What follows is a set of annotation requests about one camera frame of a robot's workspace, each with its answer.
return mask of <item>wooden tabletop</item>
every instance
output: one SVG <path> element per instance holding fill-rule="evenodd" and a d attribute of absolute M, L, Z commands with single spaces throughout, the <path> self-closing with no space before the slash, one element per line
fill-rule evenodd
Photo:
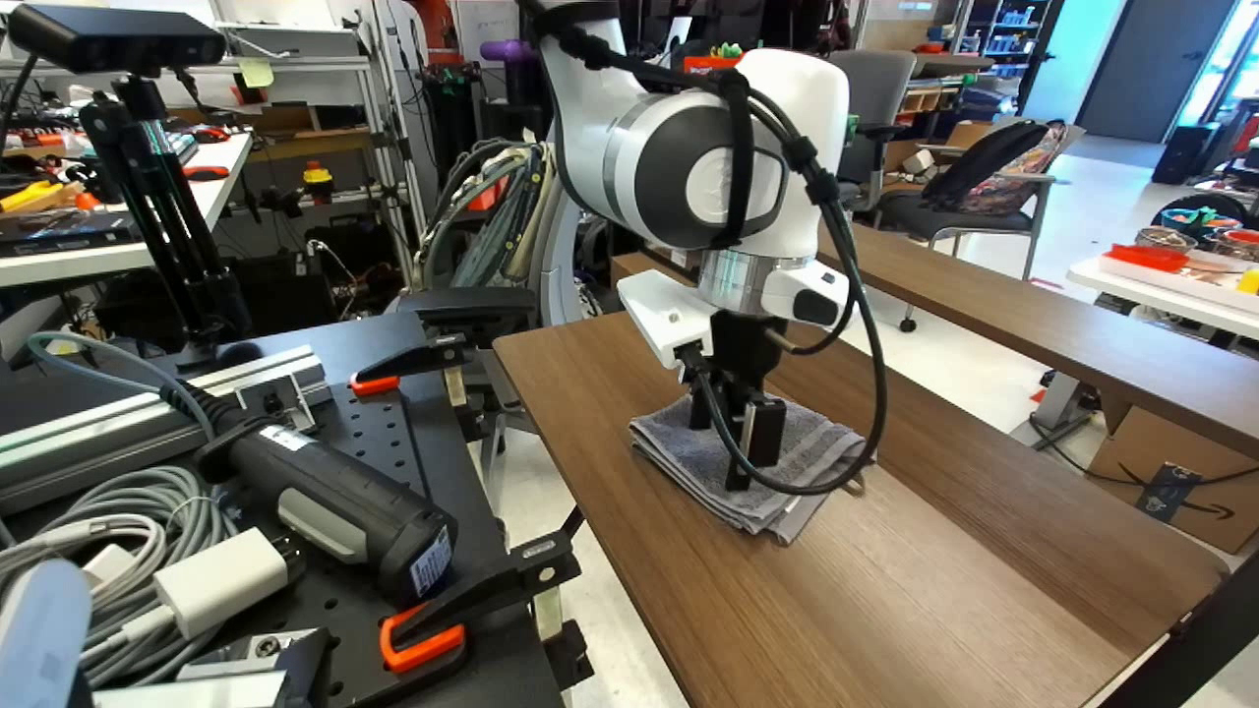
<path fill-rule="evenodd" d="M 1110 396 L 1259 458 L 1259 363 L 1151 322 L 858 227 L 863 276 Z"/>
<path fill-rule="evenodd" d="M 866 499 L 836 497 L 797 548 L 748 538 L 631 447 L 631 417 L 681 388 L 626 316 L 495 349 L 693 704 L 1081 704 L 1223 579 L 907 377 Z M 850 346 L 773 384 L 869 420 Z"/>

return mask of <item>floor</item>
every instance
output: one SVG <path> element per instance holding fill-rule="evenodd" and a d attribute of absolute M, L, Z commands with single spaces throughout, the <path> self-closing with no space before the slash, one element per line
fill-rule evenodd
<path fill-rule="evenodd" d="M 1068 282 L 1068 266 L 1115 242 L 1130 242 L 1151 218 L 1183 188 L 1151 185 L 1159 151 L 1124 141 L 1092 141 L 1058 159 L 1051 223 L 1037 264 L 1037 282 L 1093 298 Z M 963 261 L 1014 276 L 1025 264 L 1025 242 L 970 242 Z M 903 336 L 903 302 L 873 295 L 882 318 L 882 343 L 888 367 L 937 388 L 941 396 L 972 411 L 981 420 L 1014 433 L 1033 412 L 1042 367 L 992 346 L 954 322 L 922 316 L 916 336 Z M 1102 433 L 1077 433 L 1068 454 L 1092 458 Z M 509 534 L 530 538 L 557 530 L 570 510 L 570 493 L 558 480 L 549 447 L 530 433 L 509 433 L 509 458 L 494 468 L 494 493 Z M 591 641 L 595 679 L 570 693 L 576 708 L 669 708 L 684 704 L 663 653 L 652 651 L 642 617 L 634 613 L 617 575 L 609 569 L 600 538 L 579 534 L 581 579 L 563 590 L 566 609 L 581 620 Z M 1252 647 L 1227 674 L 1221 674 L 1195 700 L 1195 708 L 1259 704 L 1259 651 Z"/>

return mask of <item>cloth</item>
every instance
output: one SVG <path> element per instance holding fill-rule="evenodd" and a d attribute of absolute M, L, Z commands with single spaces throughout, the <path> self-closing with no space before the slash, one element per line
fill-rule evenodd
<path fill-rule="evenodd" d="M 634 417 L 631 436 L 667 471 L 676 487 L 684 487 L 697 504 L 705 504 L 717 518 L 790 544 L 827 497 L 782 497 L 753 480 L 748 493 L 730 493 L 734 454 L 720 443 L 717 428 L 688 428 L 693 400 L 681 396 L 658 412 Z M 863 447 L 863 436 L 846 425 L 836 425 L 797 400 L 789 400 L 789 433 L 781 464 L 768 475 L 782 484 L 815 484 L 836 468 L 850 464 Z"/>

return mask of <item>box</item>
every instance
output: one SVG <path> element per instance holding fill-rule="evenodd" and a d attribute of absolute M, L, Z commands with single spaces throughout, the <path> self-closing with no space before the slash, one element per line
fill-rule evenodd
<path fill-rule="evenodd" d="M 1099 487 L 1227 556 L 1259 530 L 1259 461 L 1151 411 L 1117 425 L 1092 471 Z"/>

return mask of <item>chair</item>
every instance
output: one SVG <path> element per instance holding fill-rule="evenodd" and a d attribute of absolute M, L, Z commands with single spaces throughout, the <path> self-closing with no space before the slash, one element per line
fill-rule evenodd
<path fill-rule="evenodd" d="M 1051 207 L 1051 166 L 1068 151 L 1068 131 L 1048 124 L 1014 124 L 992 131 L 972 151 L 963 151 L 950 173 L 937 173 L 922 194 L 887 194 L 869 223 L 882 234 L 907 234 L 911 242 L 954 236 L 954 261 L 962 236 L 1029 236 L 1025 281 L 1037 266 L 1037 249 Z M 903 318 L 903 329 L 916 329 L 912 308 Z"/>
<path fill-rule="evenodd" d="M 898 138 L 898 110 L 916 70 L 916 55 L 911 50 L 836 50 L 836 66 L 850 78 L 850 116 L 858 131 L 850 131 L 839 159 L 844 207 L 866 211 L 882 197 L 882 151 Z"/>

